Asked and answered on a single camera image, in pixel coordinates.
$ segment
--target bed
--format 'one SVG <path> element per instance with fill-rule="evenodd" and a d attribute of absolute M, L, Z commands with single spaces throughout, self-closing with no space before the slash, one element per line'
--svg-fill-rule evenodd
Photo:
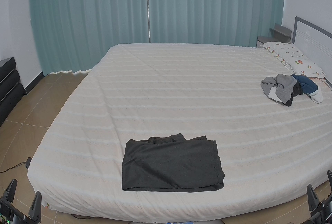
<path fill-rule="evenodd" d="M 332 72 L 330 64 L 316 62 L 327 76 Z M 332 169 L 326 155 L 332 150 L 332 92 L 317 80 L 322 103 L 299 95 L 291 107 L 280 105 L 260 87 L 278 73 L 290 75 L 262 48 L 114 46 L 64 104 L 28 178 L 50 209 L 134 222 L 214 220 L 295 199 L 309 183 L 326 181 Z M 122 191 L 126 142 L 177 133 L 216 140 L 224 188 Z"/>

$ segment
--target white headboard panel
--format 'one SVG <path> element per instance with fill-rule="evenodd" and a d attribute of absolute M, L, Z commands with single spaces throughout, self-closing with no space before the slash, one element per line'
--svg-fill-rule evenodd
<path fill-rule="evenodd" d="M 292 43 L 323 70 L 326 80 L 332 82 L 332 34 L 330 32 L 296 17 Z"/>

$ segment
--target floral pillow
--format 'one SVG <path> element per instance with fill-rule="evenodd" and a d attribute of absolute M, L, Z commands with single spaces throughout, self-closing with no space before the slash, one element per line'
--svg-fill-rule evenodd
<path fill-rule="evenodd" d="M 264 43 L 262 46 L 277 57 L 293 74 L 324 78 L 322 69 L 305 56 L 294 44 L 272 41 Z"/>

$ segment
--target black cloth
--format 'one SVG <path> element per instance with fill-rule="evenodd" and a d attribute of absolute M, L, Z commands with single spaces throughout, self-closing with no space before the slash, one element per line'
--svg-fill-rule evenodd
<path fill-rule="evenodd" d="M 122 190 L 201 192 L 223 188 L 216 141 L 182 134 L 130 139 L 122 161 Z"/>
<path fill-rule="evenodd" d="M 297 95 L 303 95 L 303 89 L 301 87 L 301 83 L 296 80 L 296 84 L 293 86 L 293 92 L 290 94 L 290 100 L 285 103 L 287 107 L 291 106 L 293 103 L 293 97 Z"/>

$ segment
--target tiled floor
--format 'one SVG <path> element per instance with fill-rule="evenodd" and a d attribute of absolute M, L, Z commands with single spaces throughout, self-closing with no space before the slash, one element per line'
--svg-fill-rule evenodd
<path fill-rule="evenodd" d="M 58 73 L 44 77 L 38 85 L 16 105 L 0 127 L 0 171 L 4 171 L 32 157 L 48 127 L 70 94 L 86 74 Z M 22 165 L 0 174 L 0 194 L 10 181 L 18 180 L 14 206 L 27 214 L 35 192 Z M 320 199 L 331 192 L 328 182 L 316 188 Z M 61 212 L 42 209 L 43 224 L 127 224 L 127 221 L 93 218 L 78 220 Z M 306 196 L 272 208 L 223 219 L 225 224 L 287 224 L 301 223 L 309 218 Z"/>

